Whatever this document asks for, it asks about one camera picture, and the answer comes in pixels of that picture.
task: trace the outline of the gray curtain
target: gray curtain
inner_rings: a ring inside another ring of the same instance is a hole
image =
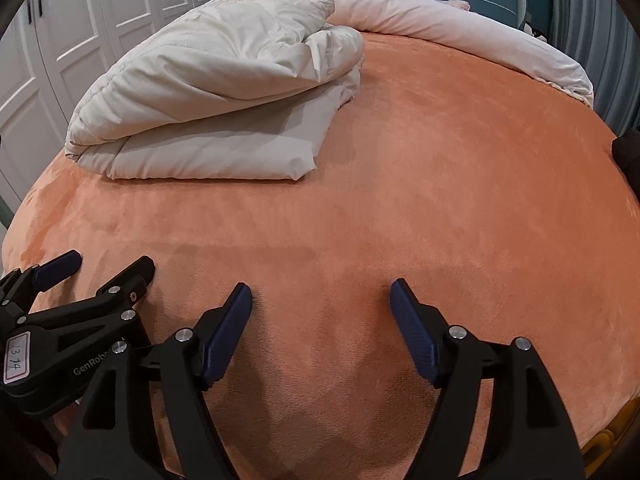
[[[584,67],[612,131],[640,123],[640,40],[615,0],[554,0],[550,43]]]

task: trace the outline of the folded white comforter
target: folded white comforter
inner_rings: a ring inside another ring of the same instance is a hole
[[[586,73],[565,54],[434,0],[212,0],[89,88],[66,156],[110,178],[297,180],[360,85],[354,29],[452,46],[593,103]]]

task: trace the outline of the label sticker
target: label sticker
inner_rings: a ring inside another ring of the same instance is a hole
[[[4,352],[4,384],[19,381],[29,375],[31,332],[22,332],[6,342]]]

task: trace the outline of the metal pin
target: metal pin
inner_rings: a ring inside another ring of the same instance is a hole
[[[180,342],[188,341],[191,337],[193,337],[193,332],[190,328],[183,328],[175,333],[175,338]]]
[[[464,328],[463,326],[454,325],[449,328],[449,335],[453,339],[464,339],[466,337],[466,334],[466,328]]]
[[[120,314],[120,318],[124,321],[128,321],[129,319],[133,319],[136,317],[135,310],[125,310],[122,314]]]
[[[520,350],[529,350],[531,348],[531,341],[529,341],[526,337],[517,337],[516,346]]]
[[[122,354],[127,349],[127,343],[125,341],[116,341],[111,345],[111,351],[114,354]]]

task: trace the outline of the navy blue fingertip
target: navy blue fingertip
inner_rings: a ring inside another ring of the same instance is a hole
[[[37,267],[31,278],[31,285],[38,292],[46,292],[55,285],[73,276],[82,265],[82,256],[71,250]]]
[[[207,388],[225,375],[251,316],[252,304],[251,289],[244,283],[238,283],[223,306],[204,314],[210,316],[212,322],[217,325],[213,334],[203,341],[201,348],[200,379]],[[201,318],[198,325],[201,322],[207,324],[207,321]]]
[[[389,306],[418,374],[431,384],[437,384],[441,375],[438,345],[420,318],[416,310],[420,303],[404,279],[395,280],[391,285]]]

